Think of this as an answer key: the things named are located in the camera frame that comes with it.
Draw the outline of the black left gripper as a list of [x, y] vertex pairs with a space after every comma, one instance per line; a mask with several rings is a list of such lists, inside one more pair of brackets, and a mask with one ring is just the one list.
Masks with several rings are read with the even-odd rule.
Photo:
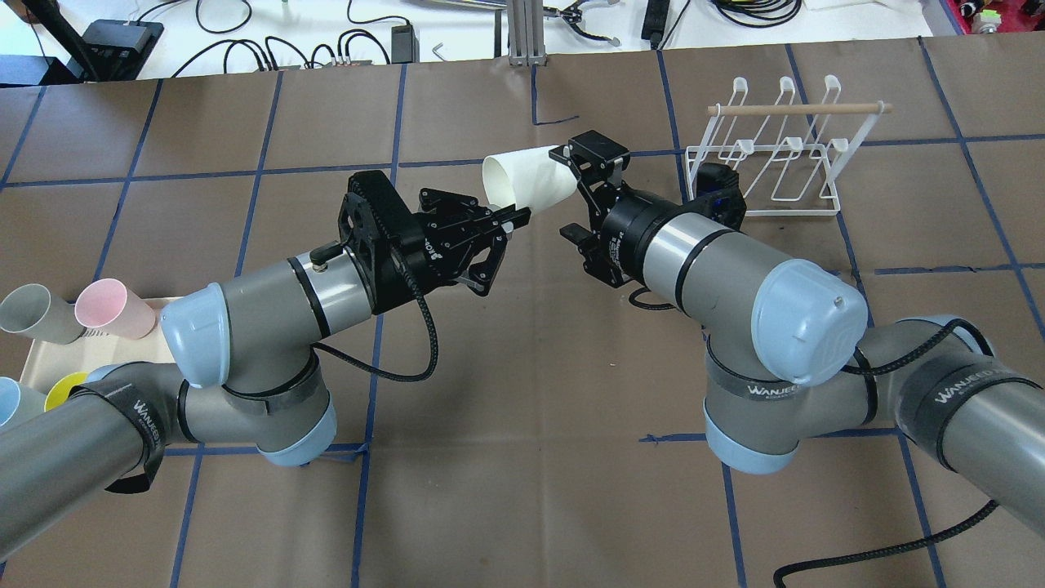
[[509, 232], [530, 224], [532, 209], [491, 209], [475, 197], [422, 189], [411, 212], [382, 171], [349, 178], [336, 224], [355, 256], [374, 315], [413, 301], [403, 271], [421, 293], [456, 283], [490, 293]]

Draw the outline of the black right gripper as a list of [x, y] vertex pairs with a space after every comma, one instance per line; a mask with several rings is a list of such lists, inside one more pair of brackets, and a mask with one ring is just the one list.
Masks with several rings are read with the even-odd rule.
[[577, 180], [590, 224], [589, 229], [568, 224], [560, 234], [585, 258], [585, 272], [611, 287], [630, 280], [646, 283], [646, 252], [678, 208], [675, 202], [624, 182], [630, 158], [629, 149], [600, 131], [585, 131], [558, 149], [558, 162]]

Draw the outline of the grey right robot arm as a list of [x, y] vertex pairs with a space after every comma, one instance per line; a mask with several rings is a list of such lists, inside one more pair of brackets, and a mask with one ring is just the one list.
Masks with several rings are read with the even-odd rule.
[[590, 228], [564, 238], [585, 271], [635, 280], [709, 332], [706, 439], [732, 469], [780, 471], [803, 439], [886, 416], [947, 470], [1043, 532], [1043, 389], [1012, 371], [953, 315], [869, 327], [851, 284], [740, 230], [732, 167], [703, 163], [682, 205], [624, 182], [630, 152], [597, 131], [555, 146], [577, 179]]

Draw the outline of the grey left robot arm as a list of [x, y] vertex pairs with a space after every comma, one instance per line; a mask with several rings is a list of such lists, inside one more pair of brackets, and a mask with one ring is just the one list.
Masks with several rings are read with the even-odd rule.
[[176, 299], [159, 315], [169, 363], [98, 368], [64, 404], [2, 428], [2, 555], [10, 557], [94, 492], [150, 489], [173, 443], [250, 443], [278, 466], [321, 455], [336, 410], [317, 350], [396, 306], [420, 306], [432, 375], [439, 357], [425, 295], [489, 293], [510, 232], [531, 211], [423, 189], [410, 211], [382, 171], [349, 178], [339, 238]]

